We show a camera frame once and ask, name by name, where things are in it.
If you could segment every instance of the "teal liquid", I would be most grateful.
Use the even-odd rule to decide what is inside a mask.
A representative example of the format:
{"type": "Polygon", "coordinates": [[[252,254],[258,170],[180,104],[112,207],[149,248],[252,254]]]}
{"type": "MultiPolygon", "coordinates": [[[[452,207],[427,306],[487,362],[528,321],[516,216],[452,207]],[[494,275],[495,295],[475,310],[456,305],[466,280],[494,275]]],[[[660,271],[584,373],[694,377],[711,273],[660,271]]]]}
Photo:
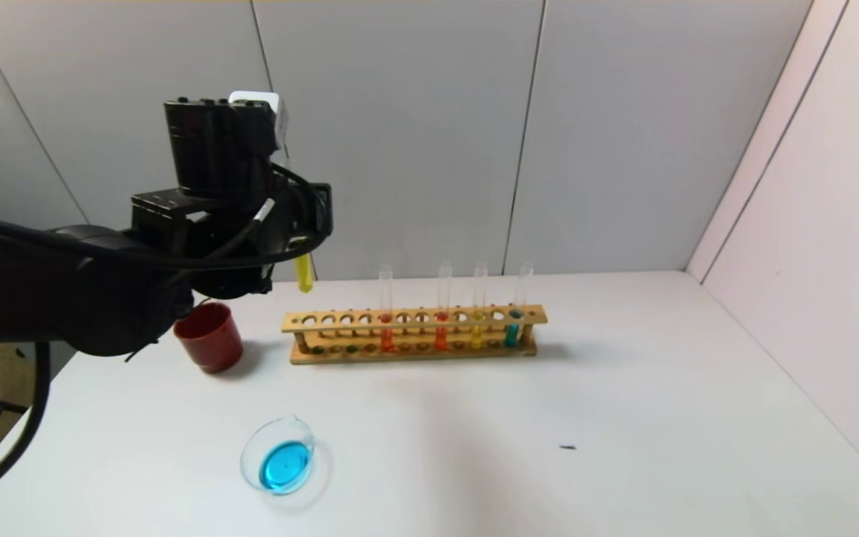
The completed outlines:
{"type": "Polygon", "coordinates": [[[293,492],[306,482],[310,450],[301,442],[284,442],[260,465],[260,485],[278,494],[293,492]]]}
{"type": "MultiPolygon", "coordinates": [[[[512,310],[509,313],[513,319],[522,319],[522,312],[520,310],[512,310]]],[[[506,327],[506,340],[504,341],[504,345],[506,347],[515,347],[515,344],[518,343],[519,339],[519,325],[509,325],[506,327]]]]}
{"type": "Polygon", "coordinates": [[[506,340],[504,341],[506,347],[515,347],[515,344],[518,343],[519,336],[519,325],[509,325],[506,327],[506,340]]]}

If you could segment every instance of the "red liquid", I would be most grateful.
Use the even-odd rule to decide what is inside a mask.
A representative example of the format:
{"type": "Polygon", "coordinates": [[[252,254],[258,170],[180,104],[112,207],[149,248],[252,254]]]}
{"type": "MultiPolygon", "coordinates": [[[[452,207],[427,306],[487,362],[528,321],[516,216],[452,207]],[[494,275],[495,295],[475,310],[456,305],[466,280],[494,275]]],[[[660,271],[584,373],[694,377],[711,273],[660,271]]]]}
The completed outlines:
{"type": "MultiPolygon", "coordinates": [[[[389,323],[393,320],[393,316],[389,313],[380,315],[381,323],[389,323]]],[[[393,330],[380,330],[380,346],[384,353],[392,353],[393,351],[393,330]]]]}
{"type": "MultiPolygon", "coordinates": [[[[447,314],[445,312],[436,313],[436,320],[437,321],[444,321],[444,320],[447,320],[449,318],[450,318],[449,314],[447,314]]],[[[446,350],[446,329],[444,329],[444,327],[437,327],[437,329],[436,329],[436,343],[434,345],[436,346],[437,351],[445,351],[446,350]]]]}

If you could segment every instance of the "petri dish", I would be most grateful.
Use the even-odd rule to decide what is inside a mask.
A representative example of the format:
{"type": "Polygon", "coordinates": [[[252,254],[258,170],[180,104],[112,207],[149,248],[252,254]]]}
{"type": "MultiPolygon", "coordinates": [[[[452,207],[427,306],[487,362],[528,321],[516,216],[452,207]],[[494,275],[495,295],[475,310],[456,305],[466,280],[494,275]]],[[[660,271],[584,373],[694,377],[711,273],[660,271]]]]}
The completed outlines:
{"type": "Polygon", "coordinates": [[[259,428],[241,454],[241,475],[252,489],[274,496],[298,490],[313,470],[310,427],[290,415],[259,428]]]}

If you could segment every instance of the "table surface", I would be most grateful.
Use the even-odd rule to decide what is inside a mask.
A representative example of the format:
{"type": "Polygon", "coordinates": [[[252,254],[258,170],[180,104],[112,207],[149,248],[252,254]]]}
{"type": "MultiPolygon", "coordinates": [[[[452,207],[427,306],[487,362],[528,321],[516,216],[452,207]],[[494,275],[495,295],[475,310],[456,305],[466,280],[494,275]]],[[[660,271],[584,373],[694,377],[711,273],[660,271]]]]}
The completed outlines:
{"type": "MultiPolygon", "coordinates": [[[[513,285],[490,278],[488,299],[513,285]]],[[[286,310],[376,295],[320,282],[229,302],[245,355],[223,374],[171,334],[128,364],[78,354],[0,480],[0,535],[859,537],[859,456],[689,276],[536,276],[537,357],[289,364],[286,310]],[[273,502],[239,454],[290,412],[317,468],[273,502]]],[[[394,299],[435,306],[435,281],[394,299]]]]}

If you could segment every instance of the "glass test tube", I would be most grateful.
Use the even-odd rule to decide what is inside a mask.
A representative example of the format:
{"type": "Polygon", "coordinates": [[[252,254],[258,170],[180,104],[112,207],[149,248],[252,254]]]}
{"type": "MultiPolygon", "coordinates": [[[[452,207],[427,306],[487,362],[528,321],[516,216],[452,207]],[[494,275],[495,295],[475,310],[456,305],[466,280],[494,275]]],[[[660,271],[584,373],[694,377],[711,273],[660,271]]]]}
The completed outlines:
{"type": "Polygon", "coordinates": [[[297,287],[301,292],[313,290],[313,265],[310,254],[304,254],[294,260],[294,271],[297,272],[297,287]]]}
{"type": "MultiPolygon", "coordinates": [[[[393,320],[393,269],[389,265],[380,268],[380,322],[393,320]]],[[[380,346],[384,353],[393,351],[393,330],[380,330],[380,346]]]]}
{"type": "MultiPolygon", "coordinates": [[[[453,282],[453,266],[444,261],[439,266],[439,287],[436,289],[436,320],[444,321],[450,318],[450,283],[453,282]]],[[[436,350],[446,350],[446,327],[436,329],[436,350]]]]}
{"type": "MultiPolygon", "coordinates": [[[[473,273],[473,320],[481,321],[486,315],[479,308],[486,307],[486,276],[488,268],[485,263],[477,263],[475,272],[473,273]]],[[[470,327],[470,347],[473,349],[482,349],[483,347],[483,327],[470,327]]]]}
{"type": "MultiPolygon", "coordinates": [[[[532,261],[527,261],[519,268],[519,279],[515,282],[515,299],[512,301],[512,310],[509,315],[513,319],[522,319],[522,309],[526,306],[526,295],[529,293],[529,280],[532,279],[532,261]]],[[[519,336],[519,325],[506,327],[506,347],[515,347],[519,336]]]]}

